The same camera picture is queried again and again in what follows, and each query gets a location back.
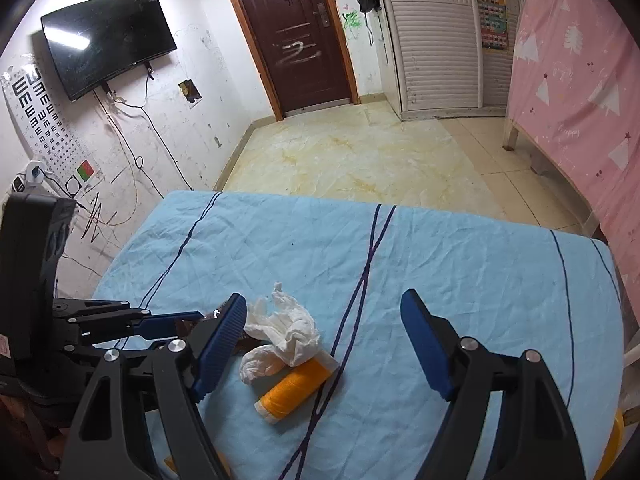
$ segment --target tiled floor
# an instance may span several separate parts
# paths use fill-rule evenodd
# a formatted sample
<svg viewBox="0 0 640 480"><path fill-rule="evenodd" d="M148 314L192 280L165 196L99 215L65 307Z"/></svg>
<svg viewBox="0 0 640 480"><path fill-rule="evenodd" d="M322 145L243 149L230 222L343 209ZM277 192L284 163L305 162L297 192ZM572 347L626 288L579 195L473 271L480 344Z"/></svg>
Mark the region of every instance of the tiled floor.
<svg viewBox="0 0 640 480"><path fill-rule="evenodd" d="M526 139L502 148L503 122L401 123L387 102L302 114L255 130L225 190L431 207L580 234L579 199L561 202L550 188L562 182L529 169Z"/></svg>
<svg viewBox="0 0 640 480"><path fill-rule="evenodd" d="M401 123L387 102L319 110L258 128L225 190L395 203L505 218L442 124Z"/></svg>
<svg viewBox="0 0 640 480"><path fill-rule="evenodd" d="M538 176L529 169L534 148L526 138L518 138L514 152L502 148L503 118L446 119L440 123L482 175L510 221L582 233L578 218L588 216L586 206L561 176L557 178L553 171Z"/></svg>

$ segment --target poster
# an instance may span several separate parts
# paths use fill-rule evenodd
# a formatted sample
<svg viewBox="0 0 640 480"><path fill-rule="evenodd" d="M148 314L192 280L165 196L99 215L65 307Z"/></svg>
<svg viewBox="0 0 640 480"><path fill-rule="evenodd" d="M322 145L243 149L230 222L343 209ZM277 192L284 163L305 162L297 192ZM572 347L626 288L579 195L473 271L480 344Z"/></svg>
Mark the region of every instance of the poster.
<svg viewBox="0 0 640 480"><path fill-rule="evenodd" d="M102 174L75 130L65 121L32 55L20 68L2 74L9 111L34 158L74 198L93 187Z"/></svg>
<svg viewBox="0 0 640 480"><path fill-rule="evenodd" d="M507 5L505 0L477 0L480 15L482 48L509 49L507 34Z"/></svg>

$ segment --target blue bedsheet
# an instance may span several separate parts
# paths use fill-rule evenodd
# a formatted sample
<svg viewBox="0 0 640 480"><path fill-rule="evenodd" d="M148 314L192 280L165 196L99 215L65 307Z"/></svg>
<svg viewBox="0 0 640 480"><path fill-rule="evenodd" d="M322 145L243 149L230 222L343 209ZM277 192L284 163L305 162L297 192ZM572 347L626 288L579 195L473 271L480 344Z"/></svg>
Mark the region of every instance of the blue bedsheet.
<svg viewBox="0 0 640 480"><path fill-rule="evenodd" d="M95 298L138 306L212 198L173 192L113 261ZM149 304L155 314L210 312L233 292L268 296L276 281L314 316L330 348L360 279L375 204L224 193L199 222ZM380 207L376 237L391 206ZM556 232L566 264L575 342L569 405L587 478L599 464L622 380L622 320L615 285L588 238ZM615 276L609 250L597 249ZM362 320L340 385L316 427L302 478L413 480L446 403L432 392L399 315L415 288L435 316L491 351L536 348L566 399L572 352L564 275L549 230L468 214L396 208L373 258ZM338 346L353 332L359 297ZM128 348L141 341L130 341ZM312 400L275 426L253 404L274 379L247 386L232 358L218 389L200 403L216 449L238 480L276 480L305 434ZM492 395L470 479L482 478L497 423ZM160 460L169 454L157 414L148 417ZM287 478L294 478L293 471Z"/></svg>

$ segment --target red and green sign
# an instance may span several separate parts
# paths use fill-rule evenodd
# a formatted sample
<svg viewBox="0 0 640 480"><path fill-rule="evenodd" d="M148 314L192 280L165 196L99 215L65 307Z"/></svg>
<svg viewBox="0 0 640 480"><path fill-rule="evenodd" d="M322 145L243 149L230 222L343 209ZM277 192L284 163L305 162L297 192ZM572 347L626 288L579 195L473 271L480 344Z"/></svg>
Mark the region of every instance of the red and green sign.
<svg viewBox="0 0 640 480"><path fill-rule="evenodd" d="M80 165L80 167L78 168L78 174L82 177L82 180L84 180L85 182L89 180L89 177L91 177L92 174L94 174L94 168L91 167L88 160L84 161Z"/></svg>

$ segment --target bed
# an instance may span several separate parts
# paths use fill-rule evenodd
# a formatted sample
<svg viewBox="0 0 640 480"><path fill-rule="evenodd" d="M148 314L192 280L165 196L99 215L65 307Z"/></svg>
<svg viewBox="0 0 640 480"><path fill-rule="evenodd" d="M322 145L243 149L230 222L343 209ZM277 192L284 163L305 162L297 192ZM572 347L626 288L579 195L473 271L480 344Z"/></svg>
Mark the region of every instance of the bed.
<svg viewBox="0 0 640 480"><path fill-rule="evenodd" d="M586 228L600 224L638 319L639 74L640 49L608 0L525 0L505 146L527 134L586 199Z"/></svg>
<svg viewBox="0 0 640 480"><path fill-rule="evenodd" d="M374 218L373 236L380 243L366 273ZM618 292L612 258L602 243L422 208L176 191L114 259L94 297L141 304L194 224L180 258L148 303L154 314L210 312L233 292L255 301L282 282L314 316L330 347L360 278L367 275L353 351L313 433L302 478L415 477L447 405L429 389L402 326L399 300L408 288L418 291L432 314L447 317L459 334L476 337L490 351L520 355L538 349L565 400L574 384L569 413L587 478L593 477L622 380ZM147 307L146 300L142 305ZM338 359L353 334L359 305L358 296ZM127 348L143 346L132 338ZM278 378L247 386L239 380L238 364L238 358L231 359L218 389L199 404L200 413L236 478L275 480L305 434L312 401L270 426L253 404ZM499 400L499 394L492 395L470 479L482 478ZM162 463L169 451L159 416L148 414L148 424L156 456L171 476ZM296 466L286 478L295 473Z"/></svg>

